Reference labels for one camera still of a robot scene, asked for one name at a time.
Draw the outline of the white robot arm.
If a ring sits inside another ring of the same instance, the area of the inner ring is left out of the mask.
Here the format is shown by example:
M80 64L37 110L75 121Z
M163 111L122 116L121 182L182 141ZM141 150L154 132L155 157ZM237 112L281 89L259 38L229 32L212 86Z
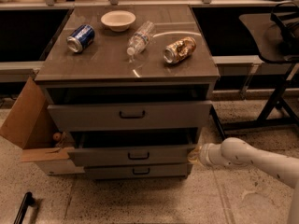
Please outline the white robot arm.
M252 165L293 188L287 224L299 224L299 160L255 148L242 139L229 137L220 144L196 147L187 155L188 162L207 167Z

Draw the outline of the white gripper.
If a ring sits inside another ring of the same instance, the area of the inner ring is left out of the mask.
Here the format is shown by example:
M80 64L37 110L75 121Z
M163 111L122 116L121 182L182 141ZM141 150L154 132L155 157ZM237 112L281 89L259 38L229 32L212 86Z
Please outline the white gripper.
M212 143L204 144L202 147L195 147L189 152L188 162L199 165L200 162L205 166L224 165L225 158L221 155L221 146Z

